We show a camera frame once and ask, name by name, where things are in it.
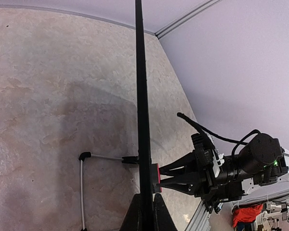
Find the red black whiteboard eraser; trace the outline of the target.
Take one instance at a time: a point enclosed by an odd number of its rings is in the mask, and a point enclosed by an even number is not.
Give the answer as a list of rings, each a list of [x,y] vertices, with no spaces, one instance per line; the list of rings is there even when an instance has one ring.
[[[152,189],[153,193],[161,193],[162,188],[160,187],[160,172],[158,164],[151,165],[151,179],[152,179]]]

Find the black wire easel stand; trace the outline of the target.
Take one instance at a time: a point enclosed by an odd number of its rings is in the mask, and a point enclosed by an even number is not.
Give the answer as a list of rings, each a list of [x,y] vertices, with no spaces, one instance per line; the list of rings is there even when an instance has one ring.
[[[81,230],[118,231],[139,191],[137,157],[83,152],[79,161]]]

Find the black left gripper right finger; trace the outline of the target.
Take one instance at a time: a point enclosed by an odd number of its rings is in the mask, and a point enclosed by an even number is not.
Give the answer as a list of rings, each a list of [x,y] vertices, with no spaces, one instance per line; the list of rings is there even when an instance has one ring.
[[[155,231],[178,231],[160,193],[156,193],[153,201]]]

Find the white whiteboard black frame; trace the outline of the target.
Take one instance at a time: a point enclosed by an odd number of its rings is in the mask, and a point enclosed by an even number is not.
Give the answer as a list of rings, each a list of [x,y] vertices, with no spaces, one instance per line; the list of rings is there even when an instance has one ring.
[[[136,87],[138,156],[140,177],[140,211],[143,231],[154,230],[153,193],[151,181],[151,148],[145,60],[145,39],[142,2],[135,1]]]

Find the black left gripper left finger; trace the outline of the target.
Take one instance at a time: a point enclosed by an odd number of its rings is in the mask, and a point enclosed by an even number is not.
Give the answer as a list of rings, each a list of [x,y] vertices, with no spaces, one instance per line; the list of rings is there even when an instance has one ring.
[[[132,198],[131,204],[125,215],[124,221],[119,229],[119,231],[140,231],[142,227],[141,221],[141,196],[140,194],[135,194]]]

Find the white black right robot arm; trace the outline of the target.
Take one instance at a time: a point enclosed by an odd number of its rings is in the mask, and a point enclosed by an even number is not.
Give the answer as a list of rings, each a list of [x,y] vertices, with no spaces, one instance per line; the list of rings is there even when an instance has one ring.
[[[171,164],[152,165],[153,192],[163,188],[200,198],[206,210],[241,200],[260,187],[289,179],[289,151],[277,138],[256,133],[238,154],[218,154],[210,135],[191,136],[194,149]]]

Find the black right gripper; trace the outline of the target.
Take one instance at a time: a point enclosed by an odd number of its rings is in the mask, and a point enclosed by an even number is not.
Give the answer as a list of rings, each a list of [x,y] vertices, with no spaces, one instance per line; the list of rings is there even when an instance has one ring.
[[[240,200],[247,194],[242,182],[252,179],[256,185],[267,186],[277,182],[286,174],[286,162],[279,140],[268,134],[257,134],[239,154],[226,156],[223,172],[215,178],[212,167],[199,167],[192,151],[178,160],[159,168],[156,192],[162,188],[201,197],[209,213],[222,201]]]

